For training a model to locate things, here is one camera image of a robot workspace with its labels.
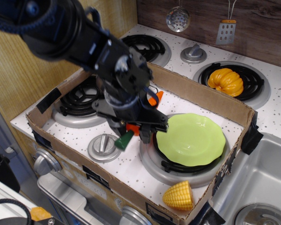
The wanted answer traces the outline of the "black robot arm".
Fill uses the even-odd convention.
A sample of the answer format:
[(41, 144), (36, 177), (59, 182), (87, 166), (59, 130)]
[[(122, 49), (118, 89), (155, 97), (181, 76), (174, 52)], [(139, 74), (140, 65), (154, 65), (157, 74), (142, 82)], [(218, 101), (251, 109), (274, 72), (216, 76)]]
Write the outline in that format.
[(21, 36), (41, 59), (67, 60), (96, 74), (104, 99), (93, 107), (117, 135), (133, 124), (149, 143), (152, 134), (167, 131), (167, 116), (148, 102), (153, 75), (146, 59), (103, 29), (96, 9), (77, 0), (0, 0), (0, 30)]

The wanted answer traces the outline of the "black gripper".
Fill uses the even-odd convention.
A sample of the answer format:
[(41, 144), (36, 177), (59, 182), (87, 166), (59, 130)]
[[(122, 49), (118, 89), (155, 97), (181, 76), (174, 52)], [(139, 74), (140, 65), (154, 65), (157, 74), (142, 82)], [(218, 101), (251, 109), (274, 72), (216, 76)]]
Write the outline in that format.
[(105, 93), (105, 98), (93, 102), (92, 107), (99, 116), (107, 119), (117, 136), (127, 133), (126, 124), (137, 125), (142, 142), (150, 143), (154, 131), (168, 129), (168, 117), (149, 104), (150, 94), (153, 91), (141, 91), (123, 103)]

